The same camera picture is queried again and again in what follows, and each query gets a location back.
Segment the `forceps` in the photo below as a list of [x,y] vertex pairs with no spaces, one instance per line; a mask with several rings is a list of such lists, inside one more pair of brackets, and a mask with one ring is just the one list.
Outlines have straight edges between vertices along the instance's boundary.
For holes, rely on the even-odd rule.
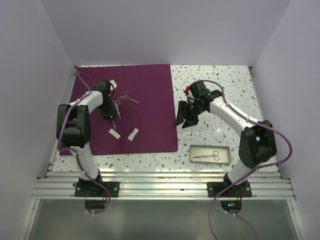
[[119,111],[119,107],[118,107],[118,105],[119,105],[121,102],[120,102],[119,100],[117,100],[117,101],[113,101],[112,103],[113,103],[113,105],[115,106],[116,113],[117,113],[118,116],[119,116],[119,120],[121,120],[121,115],[120,115],[120,111]]
[[128,97],[128,92],[127,91],[124,91],[123,94],[124,94],[124,96],[120,96],[119,97],[120,100],[129,99],[129,100],[131,100],[131,101],[133,101],[133,102],[135,102],[137,104],[140,104],[140,102],[132,99],[131,97]]

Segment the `speckled white tabletop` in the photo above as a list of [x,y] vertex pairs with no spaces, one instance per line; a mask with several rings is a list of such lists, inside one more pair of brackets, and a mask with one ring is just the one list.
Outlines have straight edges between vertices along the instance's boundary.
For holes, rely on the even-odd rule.
[[[196,80],[209,79],[220,83],[226,97],[248,115],[262,120],[256,93],[247,66],[222,65],[172,65],[174,107],[177,114],[178,103],[185,100],[183,90]],[[206,86],[211,91],[216,87]],[[166,153],[140,153],[93,156],[102,171],[110,172],[227,172],[239,160],[239,136],[217,116],[204,112],[199,116],[199,124],[182,129],[177,127],[178,151]],[[231,163],[198,164],[189,161],[190,145],[229,146]],[[276,161],[273,157],[269,163]],[[53,171],[78,171],[72,156],[55,157]],[[266,167],[261,172],[277,172],[277,167]]]

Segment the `maroon cloth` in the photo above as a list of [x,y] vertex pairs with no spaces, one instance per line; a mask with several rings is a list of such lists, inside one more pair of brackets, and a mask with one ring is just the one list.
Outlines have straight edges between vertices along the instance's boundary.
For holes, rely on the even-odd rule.
[[[140,103],[125,98],[118,106],[121,120],[117,115],[115,124],[116,131],[121,135],[119,139],[109,133],[113,125],[111,121],[102,119],[98,108],[90,114],[90,148],[93,155],[166,153],[178,150],[170,65],[79,67],[78,71],[89,75],[95,85],[99,80],[114,80],[117,84],[112,96],[114,102],[127,91],[128,97]],[[81,76],[90,87],[95,87],[86,76]],[[71,101],[77,100],[86,91],[77,76]],[[139,132],[130,141],[128,136],[135,128]]]

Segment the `lavender wall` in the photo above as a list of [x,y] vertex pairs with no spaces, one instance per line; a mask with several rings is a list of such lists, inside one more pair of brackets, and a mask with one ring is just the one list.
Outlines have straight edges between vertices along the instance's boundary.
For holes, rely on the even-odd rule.
[[[304,228],[320,239],[320,2],[292,0],[253,68],[266,118],[292,141],[293,155],[281,166],[291,178]],[[278,142],[279,157],[288,147]]]
[[18,239],[73,66],[39,0],[0,1],[0,239]]
[[74,65],[253,66],[290,0],[41,0]]

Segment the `metal tray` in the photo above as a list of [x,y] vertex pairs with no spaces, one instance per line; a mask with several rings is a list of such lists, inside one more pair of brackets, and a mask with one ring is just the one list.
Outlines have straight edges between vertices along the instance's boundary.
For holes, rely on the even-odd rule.
[[197,164],[229,164],[230,148],[228,146],[190,145],[191,163]]

